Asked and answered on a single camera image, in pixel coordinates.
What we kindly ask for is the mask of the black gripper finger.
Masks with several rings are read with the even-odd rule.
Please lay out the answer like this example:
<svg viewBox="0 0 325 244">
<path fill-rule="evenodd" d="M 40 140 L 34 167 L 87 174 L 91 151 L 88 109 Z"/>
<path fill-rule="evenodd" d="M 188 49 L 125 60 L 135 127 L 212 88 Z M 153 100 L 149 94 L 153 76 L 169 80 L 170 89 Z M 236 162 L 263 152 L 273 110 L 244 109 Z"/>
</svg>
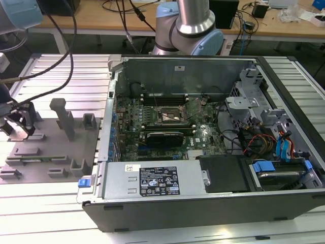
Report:
<svg viewBox="0 0 325 244">
<path fill-rule="evenodd" d="M 36 112 L 35 111 L 24 111 L 24 127 L 28 135 L 32 135 L 35 132 L 34 123 L 36 121 Z"/>
<path fill-rule="evenodd" d="M 11 114 L 2 117 L 2 132 L 4 132 L 7 136 L 10 136 L 13 127 L 8 123 L 8 121 L 14 122 L 16 120 L 16 115 Z"/>
</svg>

